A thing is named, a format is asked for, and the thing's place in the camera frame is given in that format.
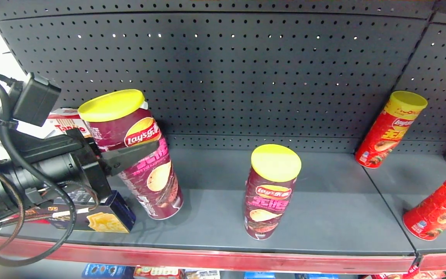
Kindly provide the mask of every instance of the lay's chip canister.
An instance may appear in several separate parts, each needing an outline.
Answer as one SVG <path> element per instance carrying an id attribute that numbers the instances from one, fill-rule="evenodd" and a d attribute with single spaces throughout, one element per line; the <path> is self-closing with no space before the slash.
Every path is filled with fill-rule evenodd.
<path id="1" fill-rule="evenodd" d="M 184 198 L 166 139 L 147 107 L 141 91 L 120 90 L 84 103 L 78 113 L 102 152 L 159 141 L 154 153 L 118 176 L 152 219 L 163 220 L 180 210 Z"/>
<path id="2" fill-rule="evenodd" d="M 427 105 L 428 101 L 416 93 L 393 92 L 357 150 L 357 162 L 366 168 L 381 166 Z"/>

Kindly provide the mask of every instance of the gray shelf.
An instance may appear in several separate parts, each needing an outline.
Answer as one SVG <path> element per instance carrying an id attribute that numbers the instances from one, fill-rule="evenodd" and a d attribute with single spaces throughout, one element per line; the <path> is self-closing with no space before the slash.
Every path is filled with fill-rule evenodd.
<path id="1" fill-rule="evenodd" d="M 274 235 L 249 237 L 243 225 L 245 181 L 251 151 L 173 148 L 175 172 L 184 190 L 182 210 L 165 221 L 149 219 L 122 182 L 111 185 L 127 198 L 137 222 L 130 234 L 76 231 L 70 243 L 278 252 L 320 255 L 407 256 L 410 242 L 366 172 L 352 155 L 299 153 L 302 171 Z M 9 235 L 12 228 L 1 230 Z M 20 237 L 56 241 L 63 231 L 26 224 Z"/>
<path id="2" fill-rule="evenodd" d="M 400 224 L 404 210 L 418 205 L 446 179 L 446 161 L 440 155 L 392 154 L 379 169 L 366 170 Z M 402 227 L 417 252 L 446 253 L 446 231 L 425 241 Z"/>

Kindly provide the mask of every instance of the wafer box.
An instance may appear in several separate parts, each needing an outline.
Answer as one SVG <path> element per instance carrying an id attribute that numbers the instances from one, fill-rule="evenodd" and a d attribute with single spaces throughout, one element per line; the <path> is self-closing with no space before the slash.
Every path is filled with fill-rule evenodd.
<path id="1" fill-rule="evenodd" d="M 135 214 L 126 204 L 120 193 L 113 194 L 101 200 L 95 210 L 88 210 L 94 205 L 94 200 L 85 190 L 69 193 L 76 206 L 77 222 L 75 230 L 98 231 L 102 233 L 129 233 L 135 223 Z M 56 198 L 53 206 L 46 209 L 53 213 L 48 221 L 58 229 L 66 229 L 70 215 L 67 205 L 61 198 Z"/>

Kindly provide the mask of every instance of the shelf edge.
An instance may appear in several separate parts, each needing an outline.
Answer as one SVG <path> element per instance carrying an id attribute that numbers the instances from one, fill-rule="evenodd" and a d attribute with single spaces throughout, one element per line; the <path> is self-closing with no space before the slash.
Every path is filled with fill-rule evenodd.
<path id="1" fill-rule="evenodd" d="M 0 245 L 7 237 L 0 236 Z M 16 238 L 0 254 L 31 257 L 53 242 Z M 320 256 L 280 253 L 242 253 L 207 250 L 176 250 L 144 247 L 95 246 L 66 243 L 48 257 L 51 260 L 112 265 L 174 266 L 260 272 L 323 272 L 328 274 L 378 274 L 406 272 L 414 256 Z"/>

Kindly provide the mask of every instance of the blue snack box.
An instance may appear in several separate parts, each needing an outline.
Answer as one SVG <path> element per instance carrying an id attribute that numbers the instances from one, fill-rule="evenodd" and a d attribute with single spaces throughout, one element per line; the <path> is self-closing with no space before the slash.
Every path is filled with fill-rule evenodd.
<path id="1" fill-rule="evenodd" d="M 102 265 L 97 263 L 88 263 L 82 272 L 84 279 L 131 279 L 133 277 L 134 267 L 125 267 L 123 265 Z"/>
<path id="2" fill-rule="evenodd" d="M 274 272 L 246 272 L 244 279 L 274 279 Z"/>
<path id="3" fill-rule="evenodd" d="M 296 273 L 295 279 L 338 279 L 337 274 L 307 274 Z"/>

